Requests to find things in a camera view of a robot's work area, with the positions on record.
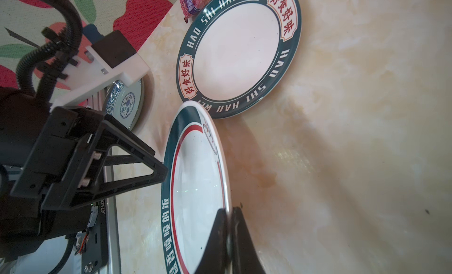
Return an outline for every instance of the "marble countertop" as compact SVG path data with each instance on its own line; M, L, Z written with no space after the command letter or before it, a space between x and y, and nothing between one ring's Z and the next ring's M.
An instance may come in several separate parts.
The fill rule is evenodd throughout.
M452 0L299 0L300 45L275 89L216 120L233 206L269 273L452 269ZM163 160L181 104L176 2L139 50L133 132ZM134 164L115 178L144 175ZM122 273L165 273L160 185L117 196Z

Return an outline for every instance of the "screw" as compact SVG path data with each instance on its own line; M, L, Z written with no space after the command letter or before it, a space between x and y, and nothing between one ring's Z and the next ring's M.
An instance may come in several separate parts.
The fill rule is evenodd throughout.
M88 57L88 59L89 59L91 62L94 61L94 56L93 56L91 53L89 53L88 51L85 51L85 55Z
M85 273L91 273L93 271L93 264L90 262L88 265L85 266Z

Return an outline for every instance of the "white plate with green rim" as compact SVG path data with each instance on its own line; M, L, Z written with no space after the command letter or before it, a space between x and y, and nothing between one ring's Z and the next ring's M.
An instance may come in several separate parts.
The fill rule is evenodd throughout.
M213 119L242 113L285 74L301 30L298 0L212 0L179 50L180 97L200 103Z
M161 226L168 274L194 273L218 209L232 212L229 179L218 132L206 109L182 104L166 144L168 175L161 185Z

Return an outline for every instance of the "red stripe on plate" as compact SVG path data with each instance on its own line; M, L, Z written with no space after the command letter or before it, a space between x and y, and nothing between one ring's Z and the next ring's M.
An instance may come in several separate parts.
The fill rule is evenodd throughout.
M202 133L202 127L200 125L191 125L189 126L184 133L182 133L182 136L180 137L179 143L176 148L176 153L174 154L174 161L173 161L173 172L171 174L171 222L173 224L173 236L174 236L174 245L176 246L176 252L177 257L179 259L180 268L182 269L182 273L189 274L189 271L187 270L187 267L184 264L184 260L182 259L182 255L180 254L179 244L177 243L177 235L176 235L176 225L174 223L174 207L173 207L173 191L174 191L174 172L176 168L176 162L177 162L177 156L179 154L180 146L182 145L182 141L184 141L184 138L188 135L191 131L200 131Z

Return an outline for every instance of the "plastic bag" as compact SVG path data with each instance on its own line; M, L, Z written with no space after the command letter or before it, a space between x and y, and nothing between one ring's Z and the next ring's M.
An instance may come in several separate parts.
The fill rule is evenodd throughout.
M185 22L188 22L189 17L196 15L210 0L180 0L180 6L184 12Z

